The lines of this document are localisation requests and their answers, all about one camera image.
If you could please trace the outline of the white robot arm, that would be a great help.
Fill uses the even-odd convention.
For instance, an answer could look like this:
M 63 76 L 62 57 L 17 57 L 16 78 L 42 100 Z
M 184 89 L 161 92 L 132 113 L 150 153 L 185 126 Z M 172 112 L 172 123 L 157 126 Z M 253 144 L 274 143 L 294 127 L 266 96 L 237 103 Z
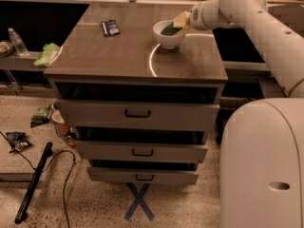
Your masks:
M 304 228 L 304 38 L 265 0 L 209 0 L 193 29 L 243 29 L 283 91 L 252 101 L 226 123 L 220 145 L 220 228 Z

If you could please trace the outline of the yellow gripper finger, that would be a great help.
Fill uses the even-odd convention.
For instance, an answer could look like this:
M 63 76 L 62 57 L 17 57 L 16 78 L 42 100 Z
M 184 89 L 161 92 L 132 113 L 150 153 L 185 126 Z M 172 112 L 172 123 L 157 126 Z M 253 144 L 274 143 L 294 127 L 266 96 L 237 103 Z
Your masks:
M 185 34 L 188 30 L 190 29 L 190 26 L 185 26 L 183 28 L 181 28 L 179 31 L 177 31 L 174 36 L 180 36 Z

